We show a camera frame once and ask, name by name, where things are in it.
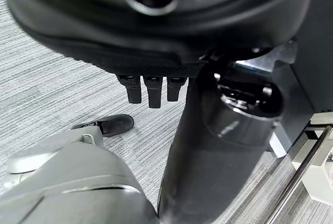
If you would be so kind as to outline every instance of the gray carpet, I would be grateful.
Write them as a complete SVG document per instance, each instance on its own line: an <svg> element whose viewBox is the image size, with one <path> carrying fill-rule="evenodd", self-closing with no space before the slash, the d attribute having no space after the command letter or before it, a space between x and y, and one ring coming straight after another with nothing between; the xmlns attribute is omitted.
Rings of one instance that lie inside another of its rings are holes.
<svg viewBox="0 0 333 224"><path fill-rule="evenodd" d="M0 0L0 19L0 177L7 158L16 151L73 124L127 113L135 120L134 129L105 139L105 146L125 159L156 206L186 88L179 102L167 102L164 82L162 107L157 110L148 108L144 86L142 104L128 104L125 88L114 75L56 54L23 33L5 0ZM216 223L263 223L294 173L290 156L304 141L282 160L263 154L242 192ZM330 223L332 218L332 207L312 201L301 185L276 223Z"/></svg>

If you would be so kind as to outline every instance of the gray plastic part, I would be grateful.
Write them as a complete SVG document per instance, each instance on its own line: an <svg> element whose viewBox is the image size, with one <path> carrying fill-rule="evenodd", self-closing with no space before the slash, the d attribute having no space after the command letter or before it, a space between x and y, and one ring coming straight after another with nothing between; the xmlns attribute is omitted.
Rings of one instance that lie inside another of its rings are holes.
<svg viewBox="0 0 333 224"><path fill-rule="evenodd" d="M1 223L159 223L125 162L83 142L67 144L0 197Z"/></svg>
<svg viewBox="0 0 333 224"><path fill-rule="evenodd" d="M31 172L41 167L66 144L86 142L104 147L103 135L97 126L89 126L55 134L41 140L31 148L19 151L8 159L8 172Z"/></svg>

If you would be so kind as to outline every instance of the chrome bar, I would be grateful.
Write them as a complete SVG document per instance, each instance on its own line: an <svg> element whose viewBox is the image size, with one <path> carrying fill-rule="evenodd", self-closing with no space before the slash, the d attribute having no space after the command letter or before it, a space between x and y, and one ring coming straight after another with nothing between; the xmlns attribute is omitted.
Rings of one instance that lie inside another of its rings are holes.
<svg viewBox="0 0 333 224"><path fill-rule="evenodd" d="M326 126L321 136L318 138L318 141L313 146L311 151L308 153L308 155L305 157L304 161L300 165L300 167L297 169L295 174L293 175L292 179L289 181L288 185L284 189L283 193L281 194L279 200L277 201L277 204L275 205L273 212L269 216L269 218L266 221L266 224L273 224L278 215L281 213L282 209L294 193L295 189L301 182L301 179L305 172L308 170L309 166L311 165L313 159L315 158L317 151L322 146L323 142L328 138L329 134L332 131L332 127L330 125Z"/></svg>

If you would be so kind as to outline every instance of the metal rod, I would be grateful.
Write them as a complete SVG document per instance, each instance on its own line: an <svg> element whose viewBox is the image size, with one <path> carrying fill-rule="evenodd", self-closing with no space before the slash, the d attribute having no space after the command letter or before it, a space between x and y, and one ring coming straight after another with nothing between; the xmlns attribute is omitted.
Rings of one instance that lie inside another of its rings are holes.
<svg viewBox="0 0 333 224"><path fill-rule="evenodd" d="M326 126L321 136L318 138L318 141L313 146L311 151L308 153L308 155L305 157L304 161L300 165L300 167L297 169L295 174L293 175L292 179L289 181L288 185L284 189L283 193L281 194L279 200L277 201L277 204L275 205L273 212L269 216L269 218L266 221L266 224L272 224L278 215L281 213L282 209L294 193L295 189L301 182L301 179L305 172L308 170L309 166L311 165L313 159L315 158L319 148L322 146L323 142L328 138L329 134L332 131L332 127L330 125Z"/></svg>
<svg viewBox="0 0 333 224"><path fill-rule="evenodd" d="M324 130L327 126L331 126L331 124L310 124L308 127L305 128L307 130Z"/></svg>

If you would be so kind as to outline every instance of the striped carpet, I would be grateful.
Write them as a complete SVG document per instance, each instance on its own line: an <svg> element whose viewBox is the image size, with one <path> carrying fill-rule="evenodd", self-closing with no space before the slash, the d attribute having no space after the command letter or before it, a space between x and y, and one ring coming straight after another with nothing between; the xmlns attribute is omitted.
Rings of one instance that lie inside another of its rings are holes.
<svg viewBox="0 0 333 224"><path fill-rule="evenodd" d="M134 129L105 139L105 147L125 159L156 206L186 88L182 88L179 102L167 102L164 81L162 107L153 110L148 108L142 86L142 104L128 104L125 88L113 74L56 54L23 33L5 0L0 0L0 19L0 177L7 158L16 151L73 124L127 113L135 120ZM215 223L264 223L294 173L290 157L304 141L284 159L263 154L242 192ZM330 223L332 218L332 207L312 201L301 185L276 223Z"/></svg>

